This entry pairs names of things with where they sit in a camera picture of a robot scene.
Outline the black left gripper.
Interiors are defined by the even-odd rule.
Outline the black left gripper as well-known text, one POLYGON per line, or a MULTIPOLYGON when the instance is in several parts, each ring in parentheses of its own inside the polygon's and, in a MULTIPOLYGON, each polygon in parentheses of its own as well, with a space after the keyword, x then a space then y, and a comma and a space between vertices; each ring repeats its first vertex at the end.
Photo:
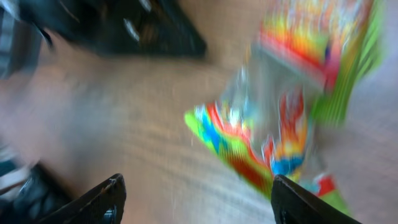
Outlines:
POLYGON ((206 42, 177 1, 21 0, 18 16, 97 55, 203 57, 206 42))

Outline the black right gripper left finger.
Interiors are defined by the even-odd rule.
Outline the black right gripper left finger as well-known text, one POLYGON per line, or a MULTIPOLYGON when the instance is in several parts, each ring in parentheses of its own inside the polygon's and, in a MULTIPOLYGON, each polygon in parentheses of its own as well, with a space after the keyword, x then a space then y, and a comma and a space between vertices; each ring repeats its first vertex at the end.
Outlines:
POLYGON ((39 224, 120 224, 125 201, 124 177, 114 174, 80 198, 39 220, 39 224))

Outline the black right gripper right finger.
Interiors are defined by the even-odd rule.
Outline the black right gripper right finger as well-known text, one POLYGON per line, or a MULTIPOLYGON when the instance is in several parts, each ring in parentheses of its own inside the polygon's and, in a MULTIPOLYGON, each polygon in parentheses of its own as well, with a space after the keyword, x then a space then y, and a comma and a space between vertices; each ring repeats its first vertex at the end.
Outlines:
POLYGON ((360 224, 283 175, 274 178, 271 205, 277 224, 360 224))

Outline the green candy bag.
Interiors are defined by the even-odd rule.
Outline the green candy bag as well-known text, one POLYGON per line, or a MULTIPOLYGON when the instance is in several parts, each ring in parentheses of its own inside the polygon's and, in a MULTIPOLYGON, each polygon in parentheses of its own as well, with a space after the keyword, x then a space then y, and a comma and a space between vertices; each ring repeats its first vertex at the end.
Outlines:
POLYGON ((315 129, 340 125, 356 82, 380 64, 381 16, 378 0, 273 1, 236 78, 187 111, 187 126, 265 198, 284 175, 349 214, 315 129))

